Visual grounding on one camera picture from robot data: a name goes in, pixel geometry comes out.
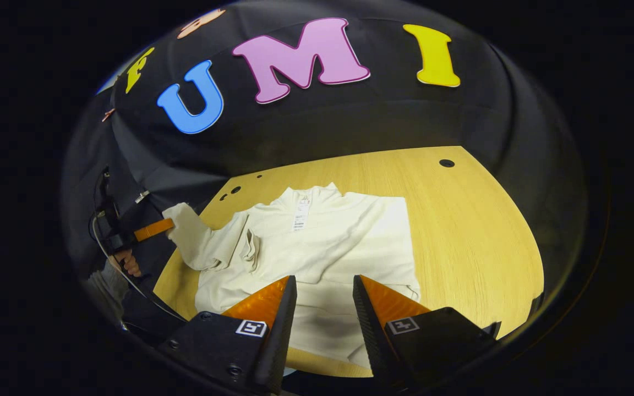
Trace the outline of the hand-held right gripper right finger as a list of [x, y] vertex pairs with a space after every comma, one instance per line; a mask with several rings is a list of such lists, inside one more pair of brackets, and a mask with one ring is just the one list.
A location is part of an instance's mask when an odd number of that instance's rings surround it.
[[354, 304], [373, 377], [383, 386], [437, 386], [498, 345], [486, 328], [452, 307], [429, 309], [356, 275]]

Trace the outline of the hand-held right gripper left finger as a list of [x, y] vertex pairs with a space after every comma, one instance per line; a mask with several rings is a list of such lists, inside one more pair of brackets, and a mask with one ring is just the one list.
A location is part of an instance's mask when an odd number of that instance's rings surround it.
[[296, 300], [296, 278], [285, 276], [224, 313], [198, 313], [157, 349], [215, 393], [279, 395]]

